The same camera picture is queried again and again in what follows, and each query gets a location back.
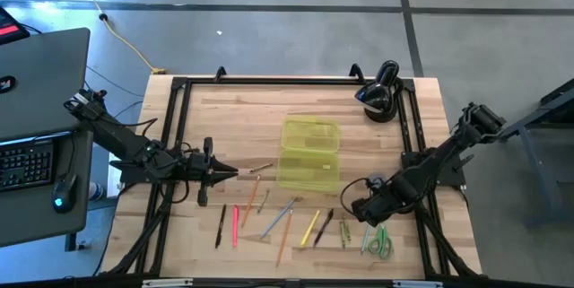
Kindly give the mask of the black keyboard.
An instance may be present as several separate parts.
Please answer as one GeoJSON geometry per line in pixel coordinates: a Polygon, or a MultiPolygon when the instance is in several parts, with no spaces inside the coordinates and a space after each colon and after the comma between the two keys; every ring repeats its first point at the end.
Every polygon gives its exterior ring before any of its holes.
{"type": "Polygon", "coordinates": [[[52,140],[0,146],[0,192],[52,183],[54,149],[52,140]]]}

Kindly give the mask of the orange wooden pencil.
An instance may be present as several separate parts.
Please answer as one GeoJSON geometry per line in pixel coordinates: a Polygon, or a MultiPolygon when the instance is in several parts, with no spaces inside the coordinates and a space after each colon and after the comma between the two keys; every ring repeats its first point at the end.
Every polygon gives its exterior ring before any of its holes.
{"type": "Polygon", "coordinates": [[[290,225],[291,225],[292,214],[293,214],[293,209],[291,208],[289,210],[289,213],[287,216],[287,221],[286,221],[286,224],[285,224],[284,229],[283,229],[283,236],[282,236],[280,248],[278,250],[277,259],[275,262],[275,267],[278,267],[281,264],[284,247],[285,247],[286,241],[288,239],[288,233],[289,233],[289,229],[290,229],[290,225]]]}
{"type": "Polygon", "coordinates": [[[245,226],[246,222],[247,222],[248,214],[249,214],[249,212],[250,212],[250,210],[251,210],[251,207],[252,207],[252,205],[253,205],[253,202],[254,202],[254,199],[255,199],[255,196],[256,196],[256,193],[257,193],[257,187],[258,187],[258,184],[259,184],[259,182],[260,182],[260,179],[261,179],[261,174],[257,174],[257,178],[256,178],[256,180],[255,180],[255,182],[254,182],[253,187],[252,187],[252,190],[251,190],[251,193],[250,193],[250,196],[249,196],[249,200],[248,200],[248,203],[247,203],[247,205],[246,205],[245,213],[244,213],[244,215],[243,215],[243,218],[242,218],[242,221],[241,221],[241,224],[240,224],[241,228],[243,228],[243,227],[245,226]]]}

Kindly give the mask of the blue-grey metal-legged table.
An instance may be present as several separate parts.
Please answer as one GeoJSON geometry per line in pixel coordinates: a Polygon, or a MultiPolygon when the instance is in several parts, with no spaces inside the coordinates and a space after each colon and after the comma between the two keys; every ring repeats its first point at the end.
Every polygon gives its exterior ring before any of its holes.
{"type": "Polygon", "coordinates": [[[506,127],[518,136],[537,179],[542,206],[526,223],[574,223],[574,78],[544,95],[538,106],[506,127]]]}

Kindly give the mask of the white bottle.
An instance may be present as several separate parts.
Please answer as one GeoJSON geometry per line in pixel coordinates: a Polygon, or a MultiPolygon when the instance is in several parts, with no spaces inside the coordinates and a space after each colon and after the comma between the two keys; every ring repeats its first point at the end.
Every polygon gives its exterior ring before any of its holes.
{"type": "Polygon", "coordinates": [[[100,200],[105,194],[105,188],[96,182],[90,182],[89,184],[89,192],[88,192],[88,199],[91,202],[100,200]]]}

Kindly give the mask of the black pen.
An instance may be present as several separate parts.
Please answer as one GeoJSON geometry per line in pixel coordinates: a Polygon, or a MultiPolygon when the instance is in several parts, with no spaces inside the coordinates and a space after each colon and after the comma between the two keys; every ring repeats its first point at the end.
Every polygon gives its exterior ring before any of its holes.
{"type": "Polygon", "coordinates": [[[315,238],[314,241],[313,241],[313,246],[312,246],[313,248],[315,248],[315,247],[318,245],[320,239],[322,238],[322,236],[323,236],[323,234],[324,234],[324,232],[325,232],[325,230],[326,230],[327,225],[331,222],[331,220],[332,220],[332,218],[333,218],[333,216],[334,216],[334,213],[335,213],[335,209],[334,209],[334,208],[331,208],[331,209],[329,210],[329,212],[327,213],[326,219],[325,219],[324,222],[322,223],[321,228],[320,228],[319,232],[317,233],[316,238],[315,238]]]}
{"type": "Polygon", "coordinates": [[[227,209],[227,205],[224,204],[224,205],[222,206],[220,221],[219,221],[219,224],[218,224],[218,229],[217,229],[217,233],[216,233],[216,239],[215,239],[215,243],[214,243],[214,247],[215,247],[216,249],[219,248],[219,246],[221,245],[221,241],[222,241],[222,228],[223,228],[224,221],[225,221],[226,209],[227,209]]]}

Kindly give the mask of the green-handled scissors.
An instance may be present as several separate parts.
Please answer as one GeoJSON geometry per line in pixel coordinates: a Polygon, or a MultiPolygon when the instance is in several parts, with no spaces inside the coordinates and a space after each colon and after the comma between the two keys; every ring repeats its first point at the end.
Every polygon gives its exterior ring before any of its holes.
{"type": "Polygon", "coordinates": [[[393,243],[389,237],[387,228],[380,224],[377,233],[369,242],[368,251],[371,254],[378,255],[381,259],[389,259],[393,253],[393,243]]]}

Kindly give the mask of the short grey-green pencil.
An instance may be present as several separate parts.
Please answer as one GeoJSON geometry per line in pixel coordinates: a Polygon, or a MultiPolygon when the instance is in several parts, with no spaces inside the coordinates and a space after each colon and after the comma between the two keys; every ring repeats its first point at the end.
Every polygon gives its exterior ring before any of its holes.
{"type": "Polygon", "coordinates": [[[269,195],[270,195],[270,191],[271,191],[271,188],[266,188],[266,189],[265,189],[265,195],[264,195],[264,197],[263,197],[263,200],[261,201],[259,207],[257,208],[257,213],[258,213],[258,214],[260,214],[260,213],[262,212],[262,210],[264,209],[265,203],[266,203],[266,201],[267,201],[267,199],[268,199],[268,197],[269,197],[269,195]]]}

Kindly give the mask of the silver metal bracket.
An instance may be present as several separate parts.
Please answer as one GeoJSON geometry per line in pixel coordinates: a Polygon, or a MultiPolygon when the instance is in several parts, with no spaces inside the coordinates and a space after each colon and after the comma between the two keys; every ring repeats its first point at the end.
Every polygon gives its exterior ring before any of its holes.
{"type": "Polygon", "coordinates": [[[418,281],[418,280],[394,280],[393,288],[444,288],[442,282],[418,281]]]}
{"type": "Polygon", "coordinates": [[[143,280],[141,288],[187,288],[193,285],[193,278],[158,278],[143,280]]]}

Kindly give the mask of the black desk lamp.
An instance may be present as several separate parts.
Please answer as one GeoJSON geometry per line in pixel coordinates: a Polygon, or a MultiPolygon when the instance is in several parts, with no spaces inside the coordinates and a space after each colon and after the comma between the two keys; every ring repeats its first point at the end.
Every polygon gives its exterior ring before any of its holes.
{"type": "Polygon", "coordinates": [[[375,79],[355,93],[354,98],[363,105],[366,116],[372,121],[387,123],[395,117],[404,88],[398,77],[399,69],[396,61],[384,62],[375,79]]]}

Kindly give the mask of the dark grey side desk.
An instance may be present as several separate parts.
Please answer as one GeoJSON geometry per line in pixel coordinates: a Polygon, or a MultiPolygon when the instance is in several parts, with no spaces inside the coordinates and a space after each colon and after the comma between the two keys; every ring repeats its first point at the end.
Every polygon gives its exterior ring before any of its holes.
{"type": "Polygon", "coordinates": [[[77,233],[85,227],[93,134],[75,132],[32,137],[0,143],[0,146],[40,140],[52,140],[55,145],[53,182],[34,188],[0,192],[0,248],[77,233]],[[58,214],[52,205],[52,189],[58,177],[67,173],[77,175],[76,201],[70,212],[58,214]]]}

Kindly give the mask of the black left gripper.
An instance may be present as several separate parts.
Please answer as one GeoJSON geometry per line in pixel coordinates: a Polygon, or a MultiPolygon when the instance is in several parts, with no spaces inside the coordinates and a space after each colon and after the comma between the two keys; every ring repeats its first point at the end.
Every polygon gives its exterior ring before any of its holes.
{"type": "Polygon", "coordinates": [[[199,148],[187,149],[184,153],[187,155],[186,179],[199,183],[197,203],[200,206],[207,206],[208,188],[212,188],[215,184],[226,179],[236,177],[239,171],[237,168],[219,161],[215,156],[213,157],[213,139],[211,137],[204,139],[203,150],[199,148]]]}

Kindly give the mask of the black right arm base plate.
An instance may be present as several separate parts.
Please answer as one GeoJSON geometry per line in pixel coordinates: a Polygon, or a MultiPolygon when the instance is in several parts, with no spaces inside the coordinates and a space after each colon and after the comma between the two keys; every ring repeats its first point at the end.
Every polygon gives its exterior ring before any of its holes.
{"type": "MultiPolygon", "coordinates": [[[[434,148],[425,149],[422,152],[403,152],[401,155],[401,165],[403,168],[410,167],[423,161],[429,156],[434,148]]],[[[454,156],[442,167],[437,182],[441,186],[461,187],[466,185],[463,167],[474,158],[469,154],[464,158],[454,156]]]]}

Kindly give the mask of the black computer mouse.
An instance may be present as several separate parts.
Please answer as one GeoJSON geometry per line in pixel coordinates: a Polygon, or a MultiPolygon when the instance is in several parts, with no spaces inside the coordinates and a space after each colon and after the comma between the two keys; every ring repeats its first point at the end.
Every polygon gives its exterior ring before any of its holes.
{"type": "Polygon", "coordinates": [[[56,213],[65,214],[70,212],[76,201],[75,173],[62,174],[54,183],[52,189],[52,205],[56,213]]]}

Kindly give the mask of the black device with red screen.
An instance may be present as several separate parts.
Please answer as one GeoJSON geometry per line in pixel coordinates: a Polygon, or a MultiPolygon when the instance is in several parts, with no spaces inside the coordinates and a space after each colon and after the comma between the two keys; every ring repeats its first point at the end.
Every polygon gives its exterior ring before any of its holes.
{"type": "Polygon", "coordinates": [[[30,33],[0,6],[0,45],[27,39],[30,33]]]}

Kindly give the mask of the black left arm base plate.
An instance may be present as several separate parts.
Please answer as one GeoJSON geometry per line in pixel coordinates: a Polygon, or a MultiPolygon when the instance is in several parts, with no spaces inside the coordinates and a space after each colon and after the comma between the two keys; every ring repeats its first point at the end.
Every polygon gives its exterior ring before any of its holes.
{"type": "Polygon", "coordinates": [[[120,181],[125,184],[147,183],[148,177],[145,169],[132,161],[111,161],[109,165],[119,170],[120,181]]]}

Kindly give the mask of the yellow-green transparent supply box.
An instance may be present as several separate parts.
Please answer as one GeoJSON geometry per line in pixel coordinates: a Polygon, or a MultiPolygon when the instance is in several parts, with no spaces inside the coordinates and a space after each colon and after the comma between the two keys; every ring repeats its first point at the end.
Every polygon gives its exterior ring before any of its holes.
{"type": "Polygon", "coordinates": [[[340,137],[340,127],[332,119],[287,116],[277,165],[279,185],[334,193],[340,180],[340,137]]]}

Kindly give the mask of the yellow pencil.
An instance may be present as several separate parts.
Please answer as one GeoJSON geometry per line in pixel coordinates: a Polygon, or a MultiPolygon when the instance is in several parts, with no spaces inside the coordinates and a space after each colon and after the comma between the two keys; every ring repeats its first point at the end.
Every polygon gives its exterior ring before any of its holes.
{"type": "Polygon", "coordinates": [[[303,237],[302,237],[302,239],[301,239],[301,241],[300,241],[300,246],[301,246],[302,248],[304,248],[304,247],[307,245],[307,243],[308,243],[308,241],[309,241],[309,236],[310,236],[310,234],[312,233],[312,230],[313,230],[313,228],[314,228],[314,226],[315,226],[315,224],[316,224],[316,222],[317,222],[318,217],[320,216],[320,213],[321,213],[321,211],[320,211],[320,210],[317,210],[317,211],[315,212],[315,214],[313,215],[313,217],[311,218],[311,221],[309,222],[309,226],[308,226],[308,228],[306,229],[306,231],[305,231],[305,233],[304,233],[304,235],[303,235],[303,237]]]}

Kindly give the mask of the blue pencil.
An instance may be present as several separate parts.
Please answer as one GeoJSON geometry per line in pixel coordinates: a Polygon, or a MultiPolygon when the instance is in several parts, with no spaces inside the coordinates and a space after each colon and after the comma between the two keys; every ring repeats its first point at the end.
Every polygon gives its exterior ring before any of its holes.
{"type": "Polygon", "coordinates": [[[293,198],[280,212],[276,217],[272,220],[272,222],[265,228],[265,230],[260,235],[259,239],[263,239],[270,230],[283,218],[283,216],[293,207],[296,202],[299,202],[302,199],[301,196],[296,196],[293,198]]]}

